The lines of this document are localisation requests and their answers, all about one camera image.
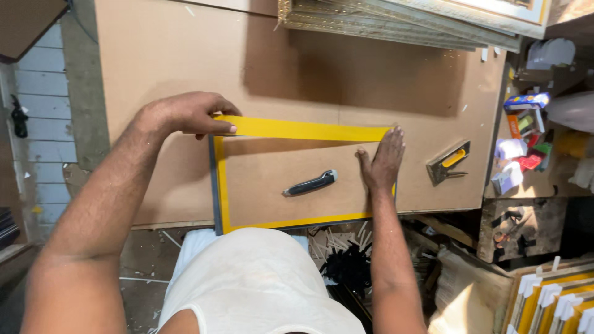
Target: workbench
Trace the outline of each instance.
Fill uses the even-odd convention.
[[[275,4],[266,1],[259,8]],[[482,61],[480,51],[286,30],[269,10],[250,13],[249,0],[233,3],[242,5],[228,10],[169,0],[96,2],[112,144],[152,100],[191,90],[218,92],[245,116],[400,125],[406,154],[398,211],[481,207],[503,98],[504,51],[497,55],[490,48]],[[433,186],[425,164],[461,140],[471,141],[471,153],[456,170],[468,174]],[[160,151],[135,228],[212,223],[207,143],[175,133]]]

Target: yellow handle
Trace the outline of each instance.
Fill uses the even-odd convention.
[[[455,164],[457,161],[459,161],[460,159],[462,159],[464,156],[466,155],[466,151],[465,150],[458,150],[458,152],[456,152],[456,154],[447,159],[446,161],[442,162],[441,165],[443,167],[448,168],[449,166]]]

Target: person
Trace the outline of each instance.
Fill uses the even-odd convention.
[[[175,131],[235,133],[212,118],[241,116],[215,93],[190,92],[144,106],[59,219],[29,274],[23,334],[126,333],[119,257],[165,138]],[[375,158],[359,149],[371,197],[376,334],[426,333],[412,262],[391,188],[405,151],[400,127]],[[364,333],[328,297],[309,254],[272,229],[231,232],[197,254],[167,293],[160,334]]]

